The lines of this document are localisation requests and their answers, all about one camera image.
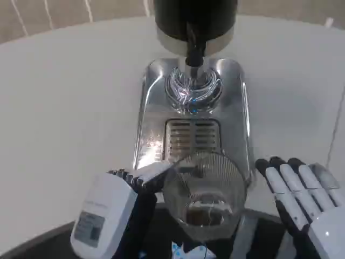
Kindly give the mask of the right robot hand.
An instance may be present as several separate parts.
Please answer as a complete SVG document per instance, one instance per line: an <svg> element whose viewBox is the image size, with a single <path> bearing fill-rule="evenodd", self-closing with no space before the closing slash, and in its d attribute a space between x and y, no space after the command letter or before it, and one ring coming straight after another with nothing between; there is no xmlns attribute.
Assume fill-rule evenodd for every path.
<svg viewBox="0 0 345 259"><path fill-rule="evenodd" d="M278 156L255 161L298 258L344 258L344 188L319 163Z"/></svg>

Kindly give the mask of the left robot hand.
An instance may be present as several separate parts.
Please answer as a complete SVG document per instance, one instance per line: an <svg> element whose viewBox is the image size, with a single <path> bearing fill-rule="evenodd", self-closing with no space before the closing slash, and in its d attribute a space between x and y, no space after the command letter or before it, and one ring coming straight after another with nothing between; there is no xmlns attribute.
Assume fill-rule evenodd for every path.
<svg viewBox="0 0 345 259"><path fill-rule="evenodd" d="M73 252L79 258L138 258L171 167L163 160L98 174L71 232Z"/></svg>

